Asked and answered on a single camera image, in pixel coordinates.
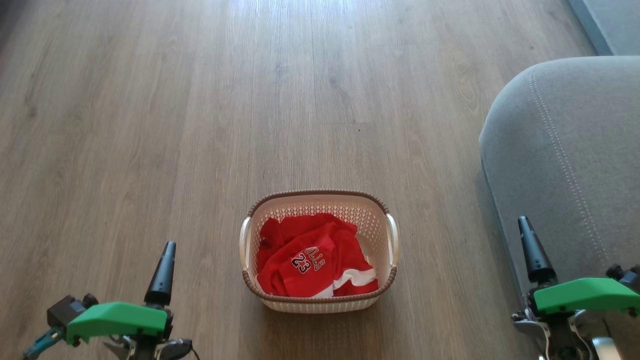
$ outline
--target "basket rim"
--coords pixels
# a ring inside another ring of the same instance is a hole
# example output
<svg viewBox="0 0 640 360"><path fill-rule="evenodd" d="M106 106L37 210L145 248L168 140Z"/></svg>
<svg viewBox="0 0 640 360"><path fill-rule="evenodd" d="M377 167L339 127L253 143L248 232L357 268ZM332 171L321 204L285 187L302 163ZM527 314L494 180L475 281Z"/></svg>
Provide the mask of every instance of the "basket rim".
<svg viewBox="0 0 640 360"><path fill-rule="evenodd" d="M382 209L385 214L389 214L389 209L385 205L382 200L371 195L367 192L360 192L356 190L336 190L336 189L316 189L316 190L293 190L286 192L278 192L273 193L271 195L267 195L262 199L258 200L249 210L248 217L252 218L255 211L263 205L265 202L273 199L279 199L282 197L291 197L291 196L304 196L304 195L349 195L349 196L359 196L373 201L376 205ZM352 302L352 301L361 301L361 300L369 300L382 295L385 291L391 287L391 284L396 279L397 273L397 265L392 265L391 272L389 273L389 277L385 281L385 283L380 286L376 291L372 291L366 294L359 295L350 295L350 296L342 296L342 297L330 297L323 299L312 299L308 297L284 297L284 296L276 296L269 295L262 290L258 289L256 285L254 285L251 277L249 276L249 272L247 270L243 270L243 279L244 284L251 290L251 292L258 296L260 299L270 302L288 302L288 303L296 303L296 304L336 304L339 302Z"/></svg>
<svg viewBox="0 0 640 360"><path fill-rule="evenodd" d="M265 202L273 199L279 199L282 197L292 197L292 196L306 196L306 195L348 195L348 196L359 196L369 199L376 203L382 209L385 214L389 214L389 209L387 205L385 205L380 198L375 197L367 192L359 192L356 190L336 190L336 189L314 189L314 190L291 190L286 192L277 192L272 193L271 195L267 195L262 199L258 200L252 207L249 209L248 217L253 217L255 211L263 205Z"/></svg>

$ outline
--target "white basket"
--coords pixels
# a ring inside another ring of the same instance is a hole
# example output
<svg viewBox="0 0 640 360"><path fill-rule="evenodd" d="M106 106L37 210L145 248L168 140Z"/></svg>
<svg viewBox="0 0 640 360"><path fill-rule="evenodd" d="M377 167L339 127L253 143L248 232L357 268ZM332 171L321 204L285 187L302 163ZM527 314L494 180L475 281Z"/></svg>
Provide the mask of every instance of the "white basket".
<svg viewBox="0 0 640 360"><path fill-rule="evenodd" d="M331 213L358 226L356 238L365 258L376 269L381 284L378 290L361 295L310 299L268 295L255 285L256 253L264 222L270 217L282 220L316 213ZM343 313L371 306L389 289L396 278L398 246L394 218L379 199L368 193L341 190L284 192L265 197L249 211L240 230L240 263L249 290L271 309L286 313Z"/></svg>

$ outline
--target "jersey number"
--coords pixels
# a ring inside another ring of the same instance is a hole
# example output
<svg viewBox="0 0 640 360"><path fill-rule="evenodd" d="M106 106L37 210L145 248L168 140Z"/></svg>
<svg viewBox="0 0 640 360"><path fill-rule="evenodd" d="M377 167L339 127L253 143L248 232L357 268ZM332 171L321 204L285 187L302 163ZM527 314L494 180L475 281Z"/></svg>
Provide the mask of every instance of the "jersey number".
<svg viewBox="0 0 640 360"><path fill-rule="evenodd" d="M311 268L311 262L307 260L307 257L303 253L299 253L297 256L291 259L291 263L295 266L301 274L304 274Z"/></svg>

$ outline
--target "fabric upholstery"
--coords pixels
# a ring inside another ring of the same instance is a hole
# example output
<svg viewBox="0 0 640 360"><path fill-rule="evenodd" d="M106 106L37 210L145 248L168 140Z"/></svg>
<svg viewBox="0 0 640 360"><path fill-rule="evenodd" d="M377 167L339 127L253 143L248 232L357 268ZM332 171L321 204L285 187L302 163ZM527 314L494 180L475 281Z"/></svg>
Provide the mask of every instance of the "fabric upholstery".
<svg viewBox="0 0 640 360"><path fill-rule="evenodd" d="M600 55L640 55L640 1L569 0Z"/></svg>
<svg viewBox="0 0 640 360"><path fill-rule="evenodd" d="M496 98L480 146L520 291L530 287L520 215L531 220L560 281L640 263L640 56L563 59L523 71ZM613 317L618 346L637 358L640 320Z"/></svg>

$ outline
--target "wooden floor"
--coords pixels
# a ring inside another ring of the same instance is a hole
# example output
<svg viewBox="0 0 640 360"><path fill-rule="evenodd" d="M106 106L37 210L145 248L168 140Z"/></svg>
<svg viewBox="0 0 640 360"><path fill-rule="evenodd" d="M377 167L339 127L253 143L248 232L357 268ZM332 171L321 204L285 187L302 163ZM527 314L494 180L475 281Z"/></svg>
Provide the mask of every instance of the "wooden floor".
<svg viewBox="0 0 640 360"><path fill-rule="evenodd" d="M0 358L67 294L142 303L178 243L174 336L204 359L534 359L477 139L535 63L594 54L562 0L4 0ZM266 309L237 238L282 190L380 196L372 308ZM43 360L111 359L92 341Z"/></svg>

